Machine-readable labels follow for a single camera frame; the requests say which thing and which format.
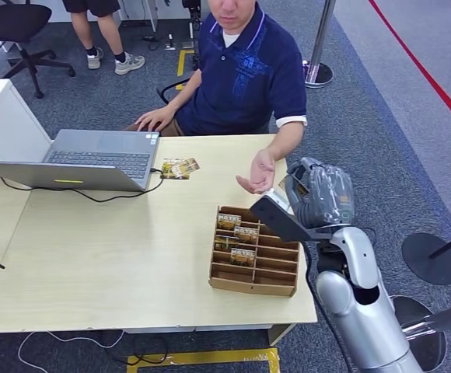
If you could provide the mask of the person's right hand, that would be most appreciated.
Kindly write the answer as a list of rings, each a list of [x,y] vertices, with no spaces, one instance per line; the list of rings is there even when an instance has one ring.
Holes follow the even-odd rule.
[[[135,124],[138,131],[160,132],[167,127],[175,115],[175,110],[167,105],[143,114]]]

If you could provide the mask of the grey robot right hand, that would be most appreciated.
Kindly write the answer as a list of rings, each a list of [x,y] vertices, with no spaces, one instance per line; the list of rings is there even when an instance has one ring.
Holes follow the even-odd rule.
[[[350,225],[355,215],[351,178],[338,166],[304,157],[287,168],[284,189],[305,228]]]

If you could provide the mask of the person's left hand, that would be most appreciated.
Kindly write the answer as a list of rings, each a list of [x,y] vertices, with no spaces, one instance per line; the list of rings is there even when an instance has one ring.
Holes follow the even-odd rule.
[[[252,161],[249,178],[236,176],[236,182],[251,194],[262,194],[273,187],[275,159],[267,148],[258,151]]]

